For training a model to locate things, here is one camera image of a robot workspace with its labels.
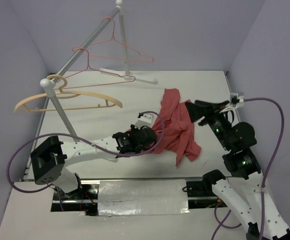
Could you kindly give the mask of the silver foil tape panel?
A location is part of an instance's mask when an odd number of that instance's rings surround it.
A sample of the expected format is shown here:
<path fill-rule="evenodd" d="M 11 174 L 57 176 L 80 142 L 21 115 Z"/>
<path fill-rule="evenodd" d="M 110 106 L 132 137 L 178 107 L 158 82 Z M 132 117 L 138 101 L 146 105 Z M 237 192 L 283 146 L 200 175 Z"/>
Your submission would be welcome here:
<path fill-rule="evenodd" d="M 99 216 L 179 215 L 189 212 L 186 181 L 131 180 L 101 181 L 98 191 Z"/>

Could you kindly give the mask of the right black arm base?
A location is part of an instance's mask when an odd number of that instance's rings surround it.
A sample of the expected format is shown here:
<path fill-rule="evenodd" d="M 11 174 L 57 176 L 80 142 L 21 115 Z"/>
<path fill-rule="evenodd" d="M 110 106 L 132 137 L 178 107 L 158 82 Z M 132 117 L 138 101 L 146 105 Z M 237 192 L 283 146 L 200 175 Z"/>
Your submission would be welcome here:
<path fill-rule="evenodd" d="M 217 196 L 212 192 L 212 187 L 207 180 L 187 181 L 182 191 L 190 199 L 216 199 Z"/>

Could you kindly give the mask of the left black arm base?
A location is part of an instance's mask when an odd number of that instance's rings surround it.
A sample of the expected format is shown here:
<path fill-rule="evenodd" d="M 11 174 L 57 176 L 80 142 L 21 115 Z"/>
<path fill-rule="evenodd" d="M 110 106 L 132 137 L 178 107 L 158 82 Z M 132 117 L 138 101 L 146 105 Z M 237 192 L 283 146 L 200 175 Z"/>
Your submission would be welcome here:
<path fill-rule="evenodd" d="M 51 212 L 82 212 L 97 216 L 99 186 L 99 181 L 81 180 L 80 188 L 70 193 L 53 186 Z"/>

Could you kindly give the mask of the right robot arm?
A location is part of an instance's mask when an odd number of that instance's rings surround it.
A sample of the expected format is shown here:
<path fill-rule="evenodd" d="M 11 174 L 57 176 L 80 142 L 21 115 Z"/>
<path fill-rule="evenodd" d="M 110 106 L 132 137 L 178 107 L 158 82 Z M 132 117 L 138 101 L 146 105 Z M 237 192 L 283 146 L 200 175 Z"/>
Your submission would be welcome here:
<path fill-rule="evenodd" d="M 191 121 L 199 126 L 208 125 L 227 151 L 222 157 L 224 165 L 239 181 L 243 196 L 217 169 L 203 175 L 202 190 L 206 195 L 216 195 L 227 205 L 244 228 L 246 239 L 290 240 L 290 227 L 265 186 L 268 171 L 261 170 L 251 150 L 257 143 L 254 128 L 246 122 L 232 125 L 224 115 L 245 102 L 243 97 L 233 96 L 222 103 L 196 100 L 185 104 Z"/>

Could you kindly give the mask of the red t shirt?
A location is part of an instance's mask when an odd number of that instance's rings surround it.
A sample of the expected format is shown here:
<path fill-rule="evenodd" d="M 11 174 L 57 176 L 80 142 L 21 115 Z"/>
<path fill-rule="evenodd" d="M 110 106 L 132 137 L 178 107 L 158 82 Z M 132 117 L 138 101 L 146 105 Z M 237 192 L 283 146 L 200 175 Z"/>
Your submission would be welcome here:
<path fill-rule="evenodd" d="M 201 147 L 195 142 L 195 126 L 185 105 L 190 102 L 190 100 L 180 102 L 178 89 L 165 89 L 160 103 L 160 117 L 156 118 L 152 126 L 162 141 L 150 153 L 157 155 L 164 151 L 176 153 L 176 167 L 184 157 L 192 162 L 201 153 Z"/>

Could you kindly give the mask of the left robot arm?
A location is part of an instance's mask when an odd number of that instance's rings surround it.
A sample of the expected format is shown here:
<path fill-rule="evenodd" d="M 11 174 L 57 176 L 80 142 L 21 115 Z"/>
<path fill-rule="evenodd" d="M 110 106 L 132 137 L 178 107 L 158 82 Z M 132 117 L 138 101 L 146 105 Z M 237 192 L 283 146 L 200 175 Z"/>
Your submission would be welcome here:
<path fill-rule="evenodd" d="M 65 142 L 57 135 L 50 136 L 30 155 L 35 184 L 53 184 L 69 198 L 77 199 L 83 187 L 78 174 L 68 170 L 70 165 L 98 159 L 115 162 L 117 158 L 138 156 L 155 143 L 157 135 L 152 128 L 134 125 L 127 132 L 117 132 L 90 143 Z"/>

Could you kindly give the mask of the white garment rack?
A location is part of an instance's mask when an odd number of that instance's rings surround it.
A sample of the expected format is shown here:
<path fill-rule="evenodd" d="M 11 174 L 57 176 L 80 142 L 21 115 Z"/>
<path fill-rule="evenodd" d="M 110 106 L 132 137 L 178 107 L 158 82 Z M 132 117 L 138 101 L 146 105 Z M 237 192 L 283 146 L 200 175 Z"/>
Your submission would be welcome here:
<path fill-rule="evenodd" d="M 116 15 L 119 16 L 120 32 L 123 34 L 124 37 L 126 37 L 125 26 L 124 26 L 123 2 L 121 0 L 116 1 L 115 9 L 108 16 L 114 18 Z M 87 49 L 90 45 L 97 45 L 97 44 L 104 43 L 103 41 L 95 42 L 95 39 L 110 22 L 112 22 L 112 21 L 105 20 L 103 23 L 101 23 L 94 30 L 94 32 L 87 38 L 87 40 L 85 40 L 85 42 L 82 43 L 82 45 L 79 47 L 83 47 L 83 48 Z M 82 50 L 78 50 L 76 53 L 73 53 L 73 55 L 67 60 L 67 62 L 58 71 L 57 75 L 60 75 L 63 77 L 64 74 L 69 70 L 69 68 L 78 60 L 78 58 L 82 54 L 83 54 Z M 124 65 L 125 65 L 124 75 L 127 75 L 127 74 L 132 75 L 132 73 L 129 70 L 129 62 L 130 61 L 125 61 L 125 60 L 123 60 L 123 61 L 124 61 Z M 105 70 L 105 71 L 109 71 L 110 73 L 119 74 L 117 71 L 111 70 L 111 69 L 100 68 L 100 70 Z M 134 76 L 136 78 L 136 81 L 139 81 L 139 82 L 144 82 L 144 83 L 149 83 L 149 84 L 156 84 L 157 83 L 157 79 L 155 79 L 155 78 L 146 79 L 146 78 L 140 77 L 138 75 L 132 75 L 132 76 Z M 59 77 L 52 79 L 52 81 L 55 84 L 58 82 L 58 80 L 60 80 Z M 76 137 L 77 134 L 76 134 L 71 122 L 69 121 L 69 119 L 68 119 L 62 105 L 60 104 L 59 100 L 56 97 L 50 97 L 49 99 L 52 101 L 53 105 L 58 108 L 56 111 L 57 111 L 58 115 L 60 116 L 61 120 L 63 121 L 65 127 L 67 128 L 68 132 L 71 135 L 73 135 L 74 137 Z"/>

